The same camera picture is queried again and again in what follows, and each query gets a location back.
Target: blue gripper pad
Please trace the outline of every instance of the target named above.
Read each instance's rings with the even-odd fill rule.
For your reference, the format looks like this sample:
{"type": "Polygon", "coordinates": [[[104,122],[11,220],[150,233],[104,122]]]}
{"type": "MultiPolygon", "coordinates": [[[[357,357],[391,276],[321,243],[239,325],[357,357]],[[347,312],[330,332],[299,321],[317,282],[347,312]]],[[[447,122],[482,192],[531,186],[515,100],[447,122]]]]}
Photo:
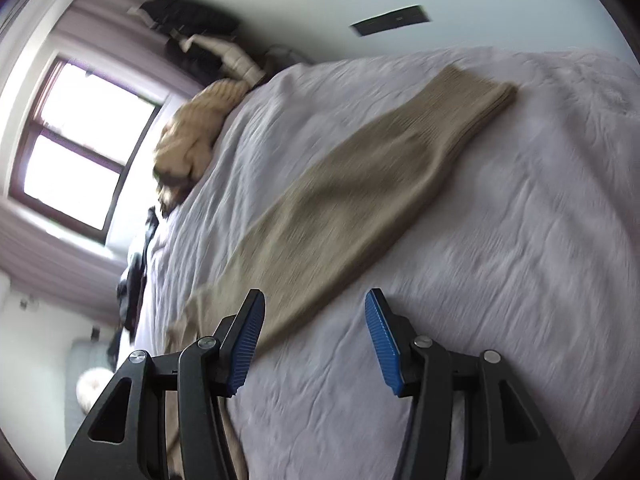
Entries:
{"type": "Polygon", "coordinates": [[[226,386],[229,393],[236,394],[240,386],[244,384],[249,372],[249,365],[254,358],[255,346],[264,322],[264,296],[257,294],[254,303],[249,310],[244,325],[240,329],[238,339],[231,351],[228,380],[226,386]]]}
{"type": "Polygon", "coordinates": [[[382,376],[385,378],[386,385],[399,396],[404,387],[404,381],[400,374],[400,351],[372,290],[365,297],[364,314],[373,346],[376,349],[382,376]]]}

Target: window pane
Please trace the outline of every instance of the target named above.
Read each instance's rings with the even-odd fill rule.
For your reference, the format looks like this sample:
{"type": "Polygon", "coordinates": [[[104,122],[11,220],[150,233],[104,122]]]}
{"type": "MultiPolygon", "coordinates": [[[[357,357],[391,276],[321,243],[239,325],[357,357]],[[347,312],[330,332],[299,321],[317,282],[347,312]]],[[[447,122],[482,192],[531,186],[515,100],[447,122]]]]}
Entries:
{"type": "Polygon", "coordinates": [[[67,139],[125,164],[153,111],[137,95],[66,64],[40,116],[67,139]]]}
{"type": "Polygon", "coordinates": [[[118,178],[114,171],[39,136],[27,166],[24,192],[102,229],[118,178]]]}

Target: window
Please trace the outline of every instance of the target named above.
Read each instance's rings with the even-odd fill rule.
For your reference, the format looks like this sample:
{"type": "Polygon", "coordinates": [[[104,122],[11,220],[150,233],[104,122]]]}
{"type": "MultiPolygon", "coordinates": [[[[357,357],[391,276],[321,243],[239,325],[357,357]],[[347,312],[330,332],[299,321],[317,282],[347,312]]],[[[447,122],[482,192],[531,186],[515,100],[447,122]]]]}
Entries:
{"type": "Polygon", "coordinates": [[[26,121],[9,194],[104,243],[129,168],[160,107],[57,59],[26,121]]]}

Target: white bedspread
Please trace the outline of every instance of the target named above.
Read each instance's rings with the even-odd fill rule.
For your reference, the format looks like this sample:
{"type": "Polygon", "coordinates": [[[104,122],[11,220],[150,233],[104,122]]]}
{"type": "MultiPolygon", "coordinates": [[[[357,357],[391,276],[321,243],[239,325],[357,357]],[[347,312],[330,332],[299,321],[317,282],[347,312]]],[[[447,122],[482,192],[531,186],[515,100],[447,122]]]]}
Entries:
{"type": "MultiPolygon", "coordinates": [[[[640,404],[640,79],[603,54],[439,50],[296,66],[229,117],[206,177],[160,229],[136,346],[212,282],[310,164],[446,64],[520,85],[436,202],[306,329],[255,362],[229,402],[252,479],[386,480],[410,405],[385,386],[364,321],[378,286],[447,349],[503,354],[578,480],[640,404]]],[[[459,477],[461,413],[447,478],[459,477]]]]}

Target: window frame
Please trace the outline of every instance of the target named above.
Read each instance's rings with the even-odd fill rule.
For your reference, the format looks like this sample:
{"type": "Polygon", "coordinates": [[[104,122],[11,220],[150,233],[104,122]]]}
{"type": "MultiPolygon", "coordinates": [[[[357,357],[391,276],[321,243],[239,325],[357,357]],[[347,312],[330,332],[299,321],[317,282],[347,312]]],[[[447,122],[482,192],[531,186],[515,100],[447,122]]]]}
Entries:
{"type": "Polygon", "coordinates": [[[36,213],[39,213],[46,218],[56,222],[57,224],[62,225],[62,227],[70,229],[79,235],[82,235],[104,245],[106,243],[107,235],[111,227],[111,221],[113,221],[113,214],[118,204],[120,193],[122,192],[124,183],[127,179],[127,176],[129,175],[131,165],[133,164],[133,161],[138,154],[138,150],[140,149],[142,142],[145,140],[146,134],[156,120],[156,117],[158,116],[161,108],[161,104],[158,104],[157,102],[145,97],[144,95],[140,94],[140,92],[128,88],[121,82],[114,81],[112,78],[109,78],[103,73],[85,66],[81,62],[77,62],[75,59],[70,60],[66,57],[56,56],[53,62],[50,64],[49,69],[47,70],[46,75],[44,76],[44,79],[40,84],[40,87],[38,88],[36,96],[33,100],[33,103],[31,104],[29,113],[25,120],[22,133],[20,134],[20,140],[18,141],[18,147],[15,153],[14,164],[9,181],[9,196],[14,200],[17,200],[19,203],[27,206],[32,211],[35,211],[36,213]],[[136,141],[135,146],[125,164],[121,164],[120,162],[111,160],[110,158],[101,155],[100,153],[94,152],[94,150],[91,150],[88,147],[69,140],[66,137],[62,136],[62,134],[60,134],[59,132],[56,132],[55,130],[44,125],[44,122],[40,117],[42,107],[44,106],[44,103],[46,102],[49,93],[53,88],[56,79],[58,78],[58,75],[66,64],[71,64],[77,66],[78,68],[86,70],[87,72],[91,72],[101,79],[104,79],[105,81],[108,81],[109,83],[112,83],[126,90],[127,92],[135,94],[140,99],[154,106],[154,110],[151,112],[151,115],[149,115],[148,121],[146,122],[145,127],[140,132],[140,136],[138,137],[138,140],[136,141]],[[31,159],[31,154],[33,153],[36,140],[40,136],[52,140],[58,145],[86,158],[87,160],[94,162],[95,164],[99,164],[104,168],[118,173],[118,183],[116,184],[116,187],[113,191],[111,203],[107,215],[105,216],[102,229],[97,229],[95,227],[92,227],[91,225],[85,224],[84,222],[81,222],[76,218],[63,213],[62,211],[58,211],[57,209],[46,205],[44,202],[41,202],[40,200],[29,196],[24,192],[24,182],[26,179],[27,167],[31,159]]]}

